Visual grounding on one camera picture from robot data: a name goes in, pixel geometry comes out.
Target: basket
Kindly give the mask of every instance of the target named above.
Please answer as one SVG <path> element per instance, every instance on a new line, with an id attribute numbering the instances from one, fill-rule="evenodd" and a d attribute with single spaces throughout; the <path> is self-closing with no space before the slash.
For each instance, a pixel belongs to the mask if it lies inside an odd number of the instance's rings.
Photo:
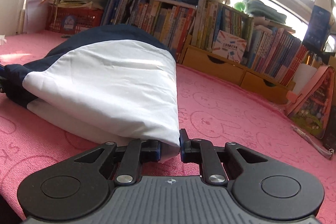
<path id="1" fill-rule="evenodd" d="M 46 30 L 64 34 L 75 34 L 100 25 L 104 11 L 90 8 L 48 7 Z"/>

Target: green plush item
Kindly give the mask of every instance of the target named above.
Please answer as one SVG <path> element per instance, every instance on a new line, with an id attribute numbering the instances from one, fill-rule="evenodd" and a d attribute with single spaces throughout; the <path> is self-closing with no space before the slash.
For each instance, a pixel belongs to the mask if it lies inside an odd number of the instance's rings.
<path id="1" fill-rule="evenodd" d="M 239 12 L 244 12 L 244 10 L 245 10 L 245 4 L 242 1 L 241 2 L 237 2 L 235 5 L 233 5 L 233 8 L 235 8 Z"/>

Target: stack of books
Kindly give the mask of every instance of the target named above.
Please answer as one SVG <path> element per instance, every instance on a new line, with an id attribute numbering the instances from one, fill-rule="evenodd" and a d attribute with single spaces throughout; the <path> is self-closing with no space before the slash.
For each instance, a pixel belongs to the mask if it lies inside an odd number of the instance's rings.
<path id="1" fill-rule="evenodd" d="M 178 60 L 192 27 L 196 7 L 174 0 L 134 0 L 127 24 L 153 35 Z"/>
<path id="2" fill-rule="evenodd" d="M 191 45 L 212 51 L 219 31 L 247 42 L 253 31 L 253 17 L 222 3 L 199 0 Z"/>
<path id="3" fill-rule="evenodd" d="M 131 2 L 132 0 L 108 0 L 100 25 L 124 23 Z"/>
<path id="4" fill-rule="evenodd" d="M 248 68 L 288 85 L 307 49 L 284 28 L 256 26 L 246 51 Z"/>

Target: pink blanket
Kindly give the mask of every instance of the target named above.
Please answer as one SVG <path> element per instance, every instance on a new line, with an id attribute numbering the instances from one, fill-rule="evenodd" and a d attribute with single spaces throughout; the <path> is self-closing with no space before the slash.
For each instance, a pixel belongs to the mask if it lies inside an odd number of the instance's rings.
<path id="1" fill-rule="evenodd" d="M 64 39 L 42 32 L 7 37 L 0 47 L 0 61 L 26 63 L 43 57 Z M 204 138 L 214 145 L 235 141 L 251 149 L 301 168 L 320 179 L 325 199 L 318 219 L 336 224 L 336 159 L 323 158 L 290 128 L 290 120 L 260 97 L 239 87 L 177 67 L 180 128 L 190 138 Z M 0 95 L 0 194 L 22 217 L 16 199 L 20 182 L 32 172 L 64 160 L 95 144 L 67 133 Z M 195 164 L 179 157 L 164 164 L 146 164 L 148 175 L 194 175 Z"/>

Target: white tissue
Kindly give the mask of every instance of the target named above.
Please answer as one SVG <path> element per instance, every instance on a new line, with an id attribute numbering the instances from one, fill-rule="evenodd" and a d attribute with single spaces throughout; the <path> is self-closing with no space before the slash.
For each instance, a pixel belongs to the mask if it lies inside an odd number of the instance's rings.
<path id="1" fill-rule="evenodd" d="M 5 45 L 7 40 L 4 35 L 0 35 L 0 46 Z"/>

